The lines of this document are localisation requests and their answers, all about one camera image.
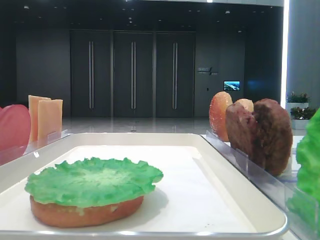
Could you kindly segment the red tomato slice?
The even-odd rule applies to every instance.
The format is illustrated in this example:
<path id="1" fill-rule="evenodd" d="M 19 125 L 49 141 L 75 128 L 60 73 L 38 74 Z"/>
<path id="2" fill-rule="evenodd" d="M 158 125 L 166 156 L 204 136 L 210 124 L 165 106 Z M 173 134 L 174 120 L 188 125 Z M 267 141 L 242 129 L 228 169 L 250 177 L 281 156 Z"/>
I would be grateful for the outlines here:
<path id="1" fill-rule="evenodd" d="M 29 110 L 21 104 L 0 109 L 0 151 L 29 143 L 31 118 Z"/>

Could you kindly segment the bread bun slice outer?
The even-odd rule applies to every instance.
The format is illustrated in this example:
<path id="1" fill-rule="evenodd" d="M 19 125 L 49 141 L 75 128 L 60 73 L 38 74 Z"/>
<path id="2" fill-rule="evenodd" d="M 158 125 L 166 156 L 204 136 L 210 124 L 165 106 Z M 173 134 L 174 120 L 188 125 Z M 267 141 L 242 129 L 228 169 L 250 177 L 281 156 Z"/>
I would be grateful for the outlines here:
<path id="1" fill-rule="evenodd" d="M 228 142 L 226 129 L 226 109 L 233 103 L 229 93 L 221 91 L 216 93 L 209 106 L 209 124 L 212 131 L 224 142 Z"/>

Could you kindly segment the brown meat patty left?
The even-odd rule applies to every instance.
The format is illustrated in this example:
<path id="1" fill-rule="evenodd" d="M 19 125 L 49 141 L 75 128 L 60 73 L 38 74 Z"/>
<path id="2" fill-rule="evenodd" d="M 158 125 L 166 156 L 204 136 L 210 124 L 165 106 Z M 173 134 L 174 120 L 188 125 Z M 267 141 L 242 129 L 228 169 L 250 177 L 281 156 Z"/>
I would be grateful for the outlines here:
<path id="1" fill-rule="evenodd" d="M 264 169 L 266 157 L 258 138 L 258 123 L 254 114 L 236 102 L 227 107 L 225 117 L 231 147 L 242 151 L 249 160 Z"/>

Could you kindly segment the brown meat patty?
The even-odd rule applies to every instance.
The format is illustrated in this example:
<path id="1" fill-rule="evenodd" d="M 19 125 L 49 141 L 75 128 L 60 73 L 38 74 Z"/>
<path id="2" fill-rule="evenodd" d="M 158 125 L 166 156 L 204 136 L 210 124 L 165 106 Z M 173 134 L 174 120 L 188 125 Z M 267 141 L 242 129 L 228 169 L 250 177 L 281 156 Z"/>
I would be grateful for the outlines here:
<path id="1" fill-rule="evenodd" d="M 293 144 L 291 118 L 281 105 L 269 98 L 254 103 L 253 132 L 250 160 L 273 176 L 287 167 Z"/>
<path id="2" fill-rule="evenodd" d="M 258 123 L 254 114 L 236 102 L 227 107 L 225 117 L 231 147 L 242 151 L 249 160 L 264 169 L 266 157 L 258 138 Z"/>

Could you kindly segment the bread bun slice inner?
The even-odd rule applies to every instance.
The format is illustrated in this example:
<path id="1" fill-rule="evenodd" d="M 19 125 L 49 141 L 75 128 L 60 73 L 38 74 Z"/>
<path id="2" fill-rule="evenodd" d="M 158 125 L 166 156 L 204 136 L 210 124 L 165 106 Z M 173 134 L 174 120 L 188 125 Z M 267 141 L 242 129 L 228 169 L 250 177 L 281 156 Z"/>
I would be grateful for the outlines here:
<path id="1" fill-rule="evenodd" d="M 241 99 L 238 99 L 236 101 L 236 103 L 241 104 L 249 112 L 253 112 L 254 111 L 254 103 L 250 99 L 241 98 Z"/>

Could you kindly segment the green lettuce leaf on bun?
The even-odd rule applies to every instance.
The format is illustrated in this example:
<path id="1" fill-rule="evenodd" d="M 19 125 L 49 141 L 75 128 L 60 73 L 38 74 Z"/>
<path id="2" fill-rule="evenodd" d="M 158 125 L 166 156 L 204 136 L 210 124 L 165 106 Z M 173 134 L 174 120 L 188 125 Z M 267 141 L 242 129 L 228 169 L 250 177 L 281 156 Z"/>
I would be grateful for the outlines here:
<path id="1" fill-rule="evenodd" d="M 33 173 L 24 189 L 41 204 L 101 207 L 149 194 L 163 176 L 146 161 L 91 157 L 74 163 L 63 161 Z"/>

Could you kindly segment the brown meat patty right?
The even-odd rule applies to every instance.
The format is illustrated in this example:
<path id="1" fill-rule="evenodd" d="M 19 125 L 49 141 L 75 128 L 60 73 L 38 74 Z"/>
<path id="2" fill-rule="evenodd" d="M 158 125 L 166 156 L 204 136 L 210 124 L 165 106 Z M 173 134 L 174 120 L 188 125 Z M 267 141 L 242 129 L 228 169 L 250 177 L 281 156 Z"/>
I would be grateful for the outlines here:
<path id="1" fill-rule="evenodd" d="M 293 144 L 291 118 L 281 105 L 269 98 L 254 103 L 253 132 L 250 160 L 273 176 L 287 167 Z"/>

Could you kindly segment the green lettuce leaf in holder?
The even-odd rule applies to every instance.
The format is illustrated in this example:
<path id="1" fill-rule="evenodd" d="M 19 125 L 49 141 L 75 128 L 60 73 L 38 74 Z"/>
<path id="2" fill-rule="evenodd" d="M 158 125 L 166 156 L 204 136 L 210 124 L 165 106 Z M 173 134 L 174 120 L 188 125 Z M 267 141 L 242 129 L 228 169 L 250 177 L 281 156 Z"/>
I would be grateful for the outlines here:
<path id="1" fill-rule="evenodd" d="M 320 111 L 306 126 L 306 135 L 297 144 L 297 188 L 287 201 L 288 208 L 309 223 L 315 223 L 320 213 Z"/>

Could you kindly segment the dark triple door panels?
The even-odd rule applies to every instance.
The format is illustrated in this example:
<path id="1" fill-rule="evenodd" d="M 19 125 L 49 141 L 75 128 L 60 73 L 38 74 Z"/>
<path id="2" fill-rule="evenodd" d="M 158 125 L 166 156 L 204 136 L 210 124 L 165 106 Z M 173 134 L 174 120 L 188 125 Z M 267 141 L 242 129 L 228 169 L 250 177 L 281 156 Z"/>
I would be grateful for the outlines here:
<path id="1" fill-rule="evenodd" d="M 192 117 L 195 35 L 72 30 L 74 117 Z"/>

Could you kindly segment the white rectangular tray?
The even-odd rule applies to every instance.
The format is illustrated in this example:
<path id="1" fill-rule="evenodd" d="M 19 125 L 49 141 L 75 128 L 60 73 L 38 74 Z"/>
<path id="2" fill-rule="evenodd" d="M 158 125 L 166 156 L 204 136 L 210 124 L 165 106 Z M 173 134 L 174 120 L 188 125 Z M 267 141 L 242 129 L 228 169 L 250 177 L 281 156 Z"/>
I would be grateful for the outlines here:
<path id="1" fill-rule="evenodd" d="M 74 229 L 37 221 L 27 177 L 90 157 L 146 161 L 164 176 L 119 221 Z M 0 168 L 3 240 L 280 240 L 287 230 L 287 215 L 197 134 L 75 133 Z"/>

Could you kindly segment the potted plants in white planter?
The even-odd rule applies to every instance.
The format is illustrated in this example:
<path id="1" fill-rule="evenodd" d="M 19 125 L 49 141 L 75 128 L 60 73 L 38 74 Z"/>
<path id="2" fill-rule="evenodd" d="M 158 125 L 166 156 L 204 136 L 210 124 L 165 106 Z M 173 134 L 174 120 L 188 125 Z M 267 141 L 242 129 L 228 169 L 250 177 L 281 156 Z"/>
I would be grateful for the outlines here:
<path id="1" fill-rule="evenodd" d="M 286 106 L 290 118 L 291 126 L 294 130 L 304 130 L 309 120 L 314 116 L 317 108 L 309 106 L 310 97 L 306 93 L 289 93 L 286 98 Z"/>

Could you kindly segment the bottom bun slice on tray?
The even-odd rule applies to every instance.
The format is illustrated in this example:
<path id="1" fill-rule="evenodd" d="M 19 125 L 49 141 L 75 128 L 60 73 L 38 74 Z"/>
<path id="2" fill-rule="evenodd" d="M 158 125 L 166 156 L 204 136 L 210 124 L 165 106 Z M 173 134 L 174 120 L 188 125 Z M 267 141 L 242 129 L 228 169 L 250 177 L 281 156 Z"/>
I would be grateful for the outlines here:
<path id="1" fill-rule="evenodd" d="M 144 197 L 115 204 L 95 207 L 63 206 L 56 203 L 42 204 L 29 197 L 30 209 L 41 223 L 57 228 L 82 228 L 111 223 L 134 214 Z"/>

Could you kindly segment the small wall display screen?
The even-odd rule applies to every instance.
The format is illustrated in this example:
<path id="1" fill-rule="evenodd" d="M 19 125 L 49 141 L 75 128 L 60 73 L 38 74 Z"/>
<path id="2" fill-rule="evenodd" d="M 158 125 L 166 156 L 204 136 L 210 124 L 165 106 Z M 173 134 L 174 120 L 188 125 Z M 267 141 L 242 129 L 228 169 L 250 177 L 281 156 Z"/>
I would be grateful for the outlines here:
<path id="1" fill-rule="evenodd" d="M 240 81 L 224 81 L 224 91 L 240 91 Z"/>

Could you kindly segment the clear acrylic rail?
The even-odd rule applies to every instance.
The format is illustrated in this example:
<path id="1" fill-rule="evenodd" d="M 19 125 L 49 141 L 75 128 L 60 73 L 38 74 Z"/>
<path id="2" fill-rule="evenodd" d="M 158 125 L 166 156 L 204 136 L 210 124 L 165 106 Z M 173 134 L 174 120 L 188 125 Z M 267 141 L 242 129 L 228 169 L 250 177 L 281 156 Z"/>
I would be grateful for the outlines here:
<path id="1" fill-rule="evenodd" d="M 297 187 L 298 170 L 293 166 L 294 154 L 290 157 L 285 172 L 274 177 L 250 161 L 243 152 L 221 141 L 212 131 L 208 130 L 205 138 L 262 193 L 287 213 L 290 231 L 297 238 L 320 238 L 320 203 Z"/>
<path id="2" fill-rule="evenodd" d="M 0 165 L 2 166 L 11 161 L 14 161 L 28 153 L 31 153 L 42 147 L 45 147 L 48 144 L 58 141 L 68 135 L 70 135 L 70 133 L 66 129 L 61 132 L 50 133 L 47 137 L 28 143 L 27 145 L 15 146 L 7 150 L 3 150 L 0 152 Z"/>

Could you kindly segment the clear acrylic rail right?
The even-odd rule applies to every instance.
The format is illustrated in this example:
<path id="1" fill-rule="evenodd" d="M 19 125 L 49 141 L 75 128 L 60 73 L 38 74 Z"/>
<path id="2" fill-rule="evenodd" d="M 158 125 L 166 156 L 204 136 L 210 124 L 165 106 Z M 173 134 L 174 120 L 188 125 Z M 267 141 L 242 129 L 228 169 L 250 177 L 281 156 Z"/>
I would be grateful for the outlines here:
<path id="1" fill-rule="evenodd" d="M 285 172 L 274 177 L 250 161 L 243 152 L 221 141 L 212 131 L 208 130 L 205 138 L 262 193 L 287 213 L 290 231 L 297 238 L 320 238 L 320 203 L 297 187 L 298 170 L 293 166 L 294 154 L 290 157 Z"/>

